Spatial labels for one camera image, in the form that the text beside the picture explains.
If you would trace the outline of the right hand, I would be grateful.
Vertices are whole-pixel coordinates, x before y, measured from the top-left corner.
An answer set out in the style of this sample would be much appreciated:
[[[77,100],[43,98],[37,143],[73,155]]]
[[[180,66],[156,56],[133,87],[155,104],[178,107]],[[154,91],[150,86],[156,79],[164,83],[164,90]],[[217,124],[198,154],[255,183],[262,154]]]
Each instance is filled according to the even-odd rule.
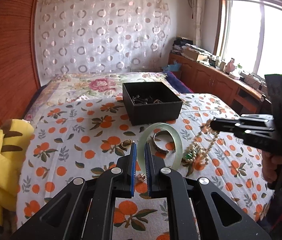
[[[262,176],[268,183],[276,181],[276,169],[278,165],[282,165],[282,156],[272,155],[262,151]]]

